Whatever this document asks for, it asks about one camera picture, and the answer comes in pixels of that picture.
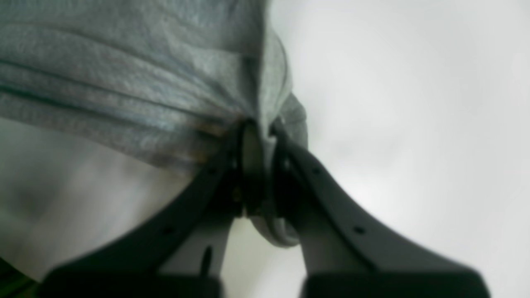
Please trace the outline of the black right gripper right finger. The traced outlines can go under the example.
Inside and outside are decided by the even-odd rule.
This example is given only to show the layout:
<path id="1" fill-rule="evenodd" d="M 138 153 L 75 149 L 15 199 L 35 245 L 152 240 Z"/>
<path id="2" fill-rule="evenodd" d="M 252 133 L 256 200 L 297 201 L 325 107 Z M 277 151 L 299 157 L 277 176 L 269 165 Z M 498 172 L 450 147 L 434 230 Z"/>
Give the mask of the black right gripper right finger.
<path id="1" fill-rule="evenodd" d="M 388 228 L 341 189 L 281 124 L 273 155 L 280 216 L 301 245 L 302 298 L 488 298 L 480 274 Z"/>

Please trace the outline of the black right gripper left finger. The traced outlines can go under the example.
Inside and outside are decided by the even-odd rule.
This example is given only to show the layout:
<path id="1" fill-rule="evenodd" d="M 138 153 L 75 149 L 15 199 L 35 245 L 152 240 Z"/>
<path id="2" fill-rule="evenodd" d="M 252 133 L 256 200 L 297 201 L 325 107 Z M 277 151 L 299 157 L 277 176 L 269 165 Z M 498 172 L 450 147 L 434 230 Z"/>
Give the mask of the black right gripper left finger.
<path id="1" fill-rule="evenodd" d="M 227 141 L 165 208 L 101 248 L 54 268 L 38 298 L 224 298 L 231 226 L 246 211 L 243 148 L 255 122 Z"/>

